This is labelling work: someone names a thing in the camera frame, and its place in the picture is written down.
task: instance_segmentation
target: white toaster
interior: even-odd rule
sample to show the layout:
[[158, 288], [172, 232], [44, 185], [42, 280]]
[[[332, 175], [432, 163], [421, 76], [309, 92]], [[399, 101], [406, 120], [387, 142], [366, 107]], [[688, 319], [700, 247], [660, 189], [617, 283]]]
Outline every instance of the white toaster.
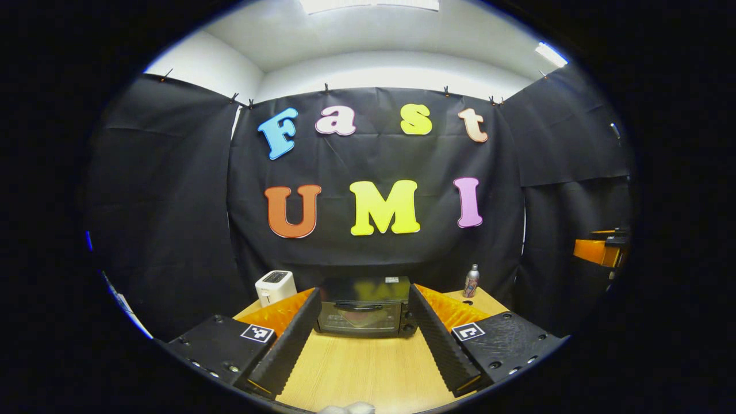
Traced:
[[261, 300], [261, 307], [297, 294], [294, 274], [288, 270], [272, 270], [255, 282], [255, 290]]

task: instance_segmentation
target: ceiling light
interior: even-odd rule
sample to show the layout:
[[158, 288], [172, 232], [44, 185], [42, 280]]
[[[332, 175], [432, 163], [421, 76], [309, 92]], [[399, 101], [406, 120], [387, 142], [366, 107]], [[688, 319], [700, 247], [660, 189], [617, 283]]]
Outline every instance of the ceiling light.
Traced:
[[565, 58], [560, 56], [559, 53], [555, 52], [546, 43], [539, 42], [539, 46], [537, 46], [534, 51], [546, 57], [547, 60], [557, 65], [558, 68], [567, 65], [567, 61], [565, 60]]
[[352, 6], [405, 6], [439, 11], [439, 0], [299, 0], [307, 14]]

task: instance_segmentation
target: table surface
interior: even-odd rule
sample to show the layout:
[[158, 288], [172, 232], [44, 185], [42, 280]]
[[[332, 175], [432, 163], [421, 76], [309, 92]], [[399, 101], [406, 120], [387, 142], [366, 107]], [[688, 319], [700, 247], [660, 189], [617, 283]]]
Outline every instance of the table surface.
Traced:
[[[445, 295], [460, 301], [462, 291]], [[472, 306], [497, 315], [508, 309], [480, 287]], [[235, 318], [261, 308], [256, 301]], [[418, 413], [471, 396], [447, 390], [422, 332], [409, 338], [356, 339], [312, 330], [294, 370], [276, 400], [314, 412], [328, 405], [364, 401], [376, 414]]]

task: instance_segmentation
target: oven door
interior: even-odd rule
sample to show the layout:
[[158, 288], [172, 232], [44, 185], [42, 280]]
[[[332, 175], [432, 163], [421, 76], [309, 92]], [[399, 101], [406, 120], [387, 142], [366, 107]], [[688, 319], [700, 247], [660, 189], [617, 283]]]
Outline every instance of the oven door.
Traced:
[[317, 331], [351, 337], [395, 337], [401, 304], [341, 304], [322, 302]]

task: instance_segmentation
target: black curtain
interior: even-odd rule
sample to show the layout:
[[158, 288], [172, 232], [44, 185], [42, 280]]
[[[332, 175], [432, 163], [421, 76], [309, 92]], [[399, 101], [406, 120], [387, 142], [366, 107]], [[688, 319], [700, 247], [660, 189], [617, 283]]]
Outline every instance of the black curtain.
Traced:
[[[407, 135], [401, 128], [405, 104], [430, 110], [432, 130]], [[355, 111], [354, 134], [323, 135], [315, 122], [324, 108], [344, 105]], [[296, 133], [294, 149], [275, 160], [258, 126], [287, 108]], [[458, 113], [473, 108], [483, 116], [488, 141], [470, 139]], [[402, 88], [356, 88], [301, 94], [243, 109], [230, 148], [228, 211], [238, 268], [253, 283], [273, 269], [291, 270], [302, 290], [327, 276], [409, 276], [440, 291], [460, 290], [472, 264], [480, 286], [507, 306], [521, 253], [523, 197], [509, 126], [498, 106], [470, 97]], [[483, 223], [460, 228], [456, 178], [474, 177]], [[355, 195], [350, 184], [372, 181], [388, 197], [397, 180], [413, 180], [415, 234], [353, 236]], [[286, 186], [292, 191], [286, 216], [302, 220], [299, 186], [316, 184], [316, 228], [302, 239], [284, 239], [271, 231], [264, 191]]]
[[524, 88], [501, 112], [526, 209], [514, 310], [556, 335], [569, 334], [605, 292], [612, 270], [573, 256], [575, 240], [631, 222], [626, 130], [573, 65]]
[[101, 269], [145, 327], [170, 340], [249, 298], [225, 207], [237, 104], [199, 86], [140, 76], [92, 140], [86, 228]]

